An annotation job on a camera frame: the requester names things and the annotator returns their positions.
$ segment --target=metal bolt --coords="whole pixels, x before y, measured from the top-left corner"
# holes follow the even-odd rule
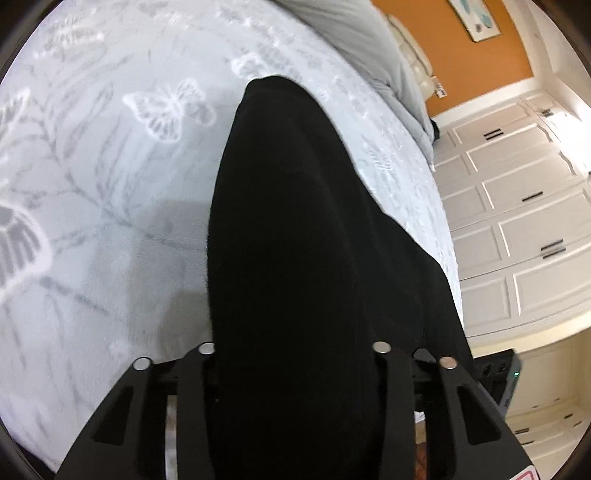
[[[439,365],[441,365],[446,370],[453,370],[457,367],[457,360],[451,356],[442,356],[439,359]]]
[[[375,342],[372,347],[377,353],[388,353],[392,350],[392,347],[387,342]]]
[[[146,370],[147,368],[149,368],[150,365],[152,365],[152,360],[150,360],[146,356],[141,356],[135,360],[134,369],[142,371],[142,370]]]
[[[216,348],[213,342],[205,342],[199,345],[199,347],[197,347],[197,350],[199,350],[199,353],[202,355],[211,355],[216,351]]]

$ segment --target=bedspread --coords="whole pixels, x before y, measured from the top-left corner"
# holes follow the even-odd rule
[[[461,318],[425,158],[309,27],[265,0],[65,0],[0,85],[0,416],[52,468],[134,358],[210,338],[217,168],[246,84],[269,74],[320,102]]]

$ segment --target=gray bedding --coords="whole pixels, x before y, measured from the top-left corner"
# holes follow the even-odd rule
[[[414,73],[370,0],[274,0],[310,25],[382,96],[432,170],[434,132]]]

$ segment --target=orange wall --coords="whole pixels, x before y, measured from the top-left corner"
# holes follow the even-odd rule
[[[423,48],[447,97],[427,101],[431,116],[532,77],[530,63],[502,0],[485,0],[501,35],[474,43],[447,0],[373,0],[398,17]]]

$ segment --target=framed picture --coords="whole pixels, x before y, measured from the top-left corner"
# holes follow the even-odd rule
[[[495,19],[483,0],[449,0],[457,16],[474,41],[487,40],[501,35]]]

